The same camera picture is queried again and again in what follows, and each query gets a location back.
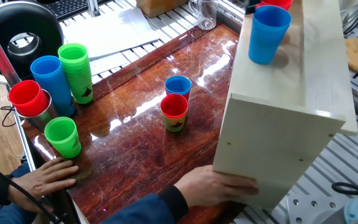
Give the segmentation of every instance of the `glossy table surface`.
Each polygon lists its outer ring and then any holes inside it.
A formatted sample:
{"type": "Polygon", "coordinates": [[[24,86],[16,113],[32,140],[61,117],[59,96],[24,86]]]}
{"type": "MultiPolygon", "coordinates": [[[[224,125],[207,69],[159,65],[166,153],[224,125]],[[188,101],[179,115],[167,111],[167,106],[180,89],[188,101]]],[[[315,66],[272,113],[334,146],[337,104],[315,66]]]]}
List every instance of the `glossy table surface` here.
{"type": "MultiPolygon", "coordinates": [[[[180,35],[94,85],[93,101],[72,117],[82,152],[77,183],[68,190],[90,223],[212,164],[227,98],[238,34],[225,25],[180,35]],[[173,75],[192,81],[185,127],[165,129],[160,102],[173,75]]],[[[59,156],[28,122],[25,133],[46,159],[59,156]]],[[[180,223],[229,223],[244,205],[195,207],[180,223]]]]}

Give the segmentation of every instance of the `white cabinet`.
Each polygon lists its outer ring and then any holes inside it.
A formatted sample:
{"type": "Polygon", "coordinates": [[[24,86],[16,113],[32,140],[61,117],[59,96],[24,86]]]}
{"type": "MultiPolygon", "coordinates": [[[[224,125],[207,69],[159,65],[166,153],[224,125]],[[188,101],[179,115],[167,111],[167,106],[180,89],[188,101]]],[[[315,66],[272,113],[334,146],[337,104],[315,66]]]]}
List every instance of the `white cabinet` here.
{"type": "Polygon", "coordinates": [[[249,59],[252,15],[244,19],[213,168],[257,179],[259,195],[241,201],[266,209],[336,133],[357,134],[338,2],[294,0],[289,11],[268,65],[249,59]]]}

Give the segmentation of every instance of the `blue cup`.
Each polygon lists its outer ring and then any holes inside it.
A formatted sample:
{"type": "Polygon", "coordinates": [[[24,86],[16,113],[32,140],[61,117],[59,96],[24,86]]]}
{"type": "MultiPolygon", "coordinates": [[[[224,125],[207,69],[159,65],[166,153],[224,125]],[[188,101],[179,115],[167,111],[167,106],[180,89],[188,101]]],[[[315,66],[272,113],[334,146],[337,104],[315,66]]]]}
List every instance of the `blue cup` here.
{"type": "Polygon", "coordinates": [[[35,81],[41,88],[50,93],[58,115],[73,115],[75,109],[70,86],[63,72],[60,59],[55,56],[43,56],[33,61],[30,69],[35,81]]]}
{"type": "Polygon", "coordinates": [[[269,63],[291,23],[291,14],[277,6],[256,9],[252,19],[248,56],[260,64],[269,63]]]}
{"type": "Polygon", "coordinates": [[[165,91],[167,95],[176,93],[189,100],[191,81],[187,77],[180,75],[172,76],[165,81],[165,91]]]}

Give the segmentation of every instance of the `green cup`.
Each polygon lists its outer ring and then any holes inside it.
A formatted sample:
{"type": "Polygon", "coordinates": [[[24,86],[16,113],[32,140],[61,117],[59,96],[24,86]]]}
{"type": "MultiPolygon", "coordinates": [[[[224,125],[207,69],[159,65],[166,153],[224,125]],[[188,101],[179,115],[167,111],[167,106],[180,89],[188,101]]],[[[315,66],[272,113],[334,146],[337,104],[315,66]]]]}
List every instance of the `green cup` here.
{"type": "Polygon", "coordinates": [[[71,118],[59,117],[49,121],[45,137],[64,158],[74,158],[81,152],[77,126],[71,118]]]}
{"type": "Polygon", "coordinates": [[[74,100],[79,104],[92,101],[92,74],[86,47],[65,44],[59,48],[58,54],[74,100]]]}

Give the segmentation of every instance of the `human hand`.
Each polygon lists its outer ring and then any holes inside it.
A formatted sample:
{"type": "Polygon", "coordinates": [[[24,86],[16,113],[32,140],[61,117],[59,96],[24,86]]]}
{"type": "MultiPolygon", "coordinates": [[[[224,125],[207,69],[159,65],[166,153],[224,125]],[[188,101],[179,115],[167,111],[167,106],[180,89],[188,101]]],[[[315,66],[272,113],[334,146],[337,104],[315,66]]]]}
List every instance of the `human hand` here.
{"type": "Polygon", "coordinates": [[[212,171],[212,165],[197,167],[184,175],[175,187],[187,205],[213,206],[241,195],[257,195],[256,180],[212,171]]]}
{"type": "MultiPolygon", "coordinates": [[[[78,166],[72,166],[73,161],[63,161],[63,158],[56,158],[46,162],[33,172],[30,172],[22,177],[13,178],[12,181],[21,186],[24,190],[30,193],[38,201],[42,196],[51,194],[61,189],[65,189],[75,184],[75,179],[61,180],[60,179],[74,174],[78,171],[78,166]]],[[[8,200],[15,203],[17,206],[28,210],[30,212],[41,213],[39,207],[34,205],[24,194],[18,191],[13,186],[9,186],[8,200]]],[[[48,212],[52,213],[53,209],[44,206],[48,212]]]]}

